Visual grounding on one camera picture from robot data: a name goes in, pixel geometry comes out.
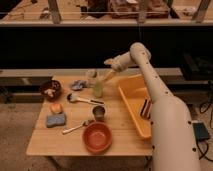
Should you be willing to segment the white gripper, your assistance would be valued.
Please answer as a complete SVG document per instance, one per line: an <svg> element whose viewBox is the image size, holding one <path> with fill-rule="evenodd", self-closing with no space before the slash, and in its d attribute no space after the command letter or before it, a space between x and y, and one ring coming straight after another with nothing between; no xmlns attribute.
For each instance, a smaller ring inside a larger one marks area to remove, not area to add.
<svg viewBox="0 0 213 171"><path fill-rule="evenodd" d="M109 58L104 61L105 65L109 65L112 69L109 70L102 78L103 82L111 80L116 72L122 72L124 70L121 58Z"/></svg>

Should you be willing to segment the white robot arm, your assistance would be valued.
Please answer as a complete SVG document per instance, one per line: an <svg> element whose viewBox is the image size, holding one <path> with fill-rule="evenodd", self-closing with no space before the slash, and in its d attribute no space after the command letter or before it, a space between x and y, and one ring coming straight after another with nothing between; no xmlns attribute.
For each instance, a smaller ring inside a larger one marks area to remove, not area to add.
<svg viewBox="0 0 213 171"><path fill-rule="evenodd" d="M143 75L151 108L153 171L201 171L190 111L175 96L150 63L151 53L140 42L128 52L104 61L113 72L138 66Z"/></svg>

